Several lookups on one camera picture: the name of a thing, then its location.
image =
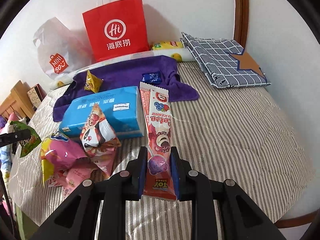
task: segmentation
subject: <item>white plastic bag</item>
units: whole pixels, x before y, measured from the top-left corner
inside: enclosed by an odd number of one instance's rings
[[[38,61],[51,79],[92,64],[92,54],[56,17],[46,21],[33,36]]]

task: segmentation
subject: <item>purple ice cream scoop illustration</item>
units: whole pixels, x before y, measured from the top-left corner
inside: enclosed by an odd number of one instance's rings
[[[152,175],[156,175],[168,169],[168,164],[162,155],[153,155],[148,161],[148,168]]]

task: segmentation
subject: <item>striped bedsheet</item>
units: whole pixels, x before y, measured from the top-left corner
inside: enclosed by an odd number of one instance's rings
[[[313,176],[310,161],[284,113],[264,88],[214,89],[199,66],[191,62],[180,63],[178,71],[182,82],[194,87],[200,98],[171,103],[172,145],[182,159],[209,179],[235,180],[273,222],[277,221]],[[57,130],[59,123],[52,121],[52,109],[66,89],[50,92],[31,119],[30,125],[41,138]],[[114,173],[136,159],[146,142],[147,138],[123,140]],[[63,198],[60,187],[42,186],[39,150],[37,147],[24,158],[16,156],[9,192],[21,210],[41,225]],[[190,202],[143,196],[139,202],[127,202],[126,207],[127,239],[190,239]]]

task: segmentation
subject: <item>green snack packet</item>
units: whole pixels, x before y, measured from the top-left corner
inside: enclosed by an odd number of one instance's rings
[[[36,131],[32,127],[19,121],[11,121],[10,124],[13,125],[13,129],[15,132],[24,130],[24,129],[28,129],[31,132],[30,139],[19,142],[22,148],[20,158],[27,156],[34,148],[36,148],[41,143],[41,139],[39,135],[36,133]]]

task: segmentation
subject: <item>small blue wrapper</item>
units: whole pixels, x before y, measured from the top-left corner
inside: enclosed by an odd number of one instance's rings
[[[161,72],[155,72],[155,73],[144,73],[142,74],[142,82],[148,83],[148,84],[160,84],[162,82],[161,79]]]

